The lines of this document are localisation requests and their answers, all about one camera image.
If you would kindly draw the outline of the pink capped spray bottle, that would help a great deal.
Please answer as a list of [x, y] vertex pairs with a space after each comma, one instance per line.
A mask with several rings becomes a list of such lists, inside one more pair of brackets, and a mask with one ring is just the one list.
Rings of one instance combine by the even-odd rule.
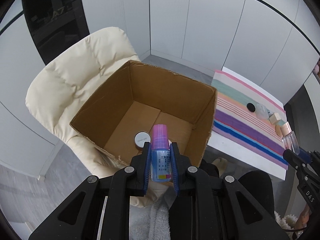
[[170, 147], [167, 126], [154, 125], [151, 138], [151, 179], [158, 183], [171, 181]]

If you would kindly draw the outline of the clear pink capped bottle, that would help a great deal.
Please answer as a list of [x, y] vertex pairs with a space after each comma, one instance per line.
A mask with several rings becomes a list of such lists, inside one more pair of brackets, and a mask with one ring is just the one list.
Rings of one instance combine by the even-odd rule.
[[283, 134], [283, 143], [286, 150], [291, 150], [294, 154], [299, 155], [299, 145], [294, 131], [291, 129], [289, 122], [286, 122], [281, 127], [281, 132]]

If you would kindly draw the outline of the silver lid round jar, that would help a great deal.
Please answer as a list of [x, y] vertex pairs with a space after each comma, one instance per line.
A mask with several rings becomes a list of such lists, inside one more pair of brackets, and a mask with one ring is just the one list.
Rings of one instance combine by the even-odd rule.
[[135, 147], [137, 150], [142, 151], [146, 142], [151, 142], [151, 136], [147, 132], [138, 132], [134, 138]]

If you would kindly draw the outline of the small peach capped bottle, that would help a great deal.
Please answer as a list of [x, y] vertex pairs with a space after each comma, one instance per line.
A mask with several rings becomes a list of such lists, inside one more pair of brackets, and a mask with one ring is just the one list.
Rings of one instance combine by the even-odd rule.
[[280, 127], [285, 124], [285, 122], [283, 120], [279, 120], [275, 125], [274, 125], [274, 130], [276, 132], [276, 134], [279, 136], [279, 137], [283, 137], [283, 134], [281, 132], [281, 129]]

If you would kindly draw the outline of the clear plastic oval case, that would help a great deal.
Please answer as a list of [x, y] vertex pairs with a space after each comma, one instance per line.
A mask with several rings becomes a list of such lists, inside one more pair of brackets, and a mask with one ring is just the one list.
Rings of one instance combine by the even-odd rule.
[[255, 106], [255, 114], [260, 120], [266, 120], [269, 118], [268, 109], [264, 105], [259, 103], [257, 103]]

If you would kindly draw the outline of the black round lid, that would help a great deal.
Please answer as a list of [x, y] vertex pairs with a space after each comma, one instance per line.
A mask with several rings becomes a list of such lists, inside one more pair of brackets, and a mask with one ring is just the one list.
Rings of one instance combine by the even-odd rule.
[[248, 109], [250, 112], [252, 112], [252, 113], [255, 112], [255, 105], [253, 105], [252, 103], [248, 103], [248, 104], [246, 105], [246, 107], [247, 107], [247, 109]]

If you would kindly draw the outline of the beige square carton box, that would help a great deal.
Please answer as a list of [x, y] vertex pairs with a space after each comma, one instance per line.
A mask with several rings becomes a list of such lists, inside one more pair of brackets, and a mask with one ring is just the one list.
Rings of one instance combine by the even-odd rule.
[[276, 125], [278, 122], [280, 122], [280, 120], [281, 120], [281, 117], [279, 113], [272, 113], [269, 115], [269, 121], [271, 125]]

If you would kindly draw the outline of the brown cardboard box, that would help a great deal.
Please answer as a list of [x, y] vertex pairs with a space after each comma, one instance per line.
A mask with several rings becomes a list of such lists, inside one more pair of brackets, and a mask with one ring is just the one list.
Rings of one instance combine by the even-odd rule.
[[138, 154], [134, 138], [167, 126], [181, 155], [199, 166], [210, 139], [217, 90], [169, 70], [127, 61], [80, 108], [71, 127], [103, 155], [129, 165]]

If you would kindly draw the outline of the striped colourful mat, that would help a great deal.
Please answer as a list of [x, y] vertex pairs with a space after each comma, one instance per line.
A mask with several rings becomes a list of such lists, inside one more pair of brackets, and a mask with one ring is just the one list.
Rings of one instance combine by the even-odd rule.
[[232, 71], [217, 70], [212, 86], [217, 89], [213, 130], [244, 146], [255, 154], [287, 170], [283, 159], [284, 144], [269, 119], [260, 120], [246, 105], [257, 103], [268, 109], [268, 114], [279, 113], [287, 122], [283, 104], [251, 81]]

